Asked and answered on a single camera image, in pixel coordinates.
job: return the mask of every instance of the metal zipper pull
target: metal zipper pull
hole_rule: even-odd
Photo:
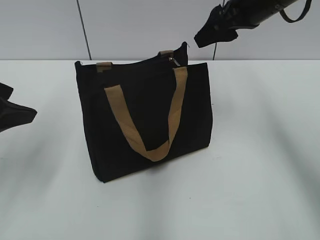
[[[173,57],[169,57],[170,62],[175,63],[175,65],[177,65],[178,67],[180,67],[181,65],[177,62],[177,60],[175,60]]]

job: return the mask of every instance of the black cable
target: black cable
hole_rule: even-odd
[[[92,60],[91,53],[90,53],[90,48],[89,48],[89,43],[88,43],[88,38],[87,38],[87,34],[86,34],[86,29],[85,29],[85,24],[84,24],[84,20],[82,18],[82,13],[81,13],[81,9],[80,9],[79,0],[76,0],[76,4],[78,6],[78,11],[79,11],[80,19],[81,19],[83,35],[84,35],[84,39],[85,39],[85,43],[86,43],[86,49],[88,50],[89,59]]]
[[[311,7],[311,2],[312,0],[306,0],[303,12],[301,13],[301,15],[296,19],[296,20],[292,20],[290,17],[288,17],[288,15],[286,14],[285,10],[280,11],[281,17],[288,23],[292,24],[292,23],[296,23],[301,21],[302,19],[305,18],[305,16],[307,15],[307,13],[310,10]]]
[[[225,6],[225,3],[226,3],[226,0],[223,0],[222,7]],[[213,61],[214,61],[215,58],[216,58],[217,45],[218,45],[218,43],[216,42],[216,43],[215,43],[215,46],[214,46],[214,52],[213,52],[213,58],[212,58]]]

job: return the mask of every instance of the black robotic arm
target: black robotic arm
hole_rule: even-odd
[[[218,42],[231,42],[238,37],[238,29],[254,29],[264,20],[280,12],[288,23],[302,20],[308,13],[312,0],[306,0],[305,8],[297,20],[291,20],[284,9],[298,0],[229,0],[218,5],[195,35],[199,48]]]

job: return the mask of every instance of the tan handle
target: tan handle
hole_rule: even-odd
[[[130,116],[121,86],[116,85],[104,89],[115,119],[130,147],[152,162],[160,161],[168,155],[171,144],[180,125],[181,109],[185,97],[188,70],[185,66],[174,68],[173,70],[176,80],[176,88],[172,97],[168,115],[168,140],[154,150],[146,150],[145,144]]]

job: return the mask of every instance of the white wall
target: white wall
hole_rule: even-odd
[[[191,60],[210,60],[214,46],[193,40],[222,0],[79,0],[94,60],[140,60],[159,50],[190,45]],[[289,7],[297,17],[300,0]],[[279,14],[255,30],[220,43],[216,59],[320,59],[320,1],[306,18],[286,23]],[[88,59],[76,0],[0,0],[0,59]]]
[[[0,59],[88,59],[75,0],[0,0]]]

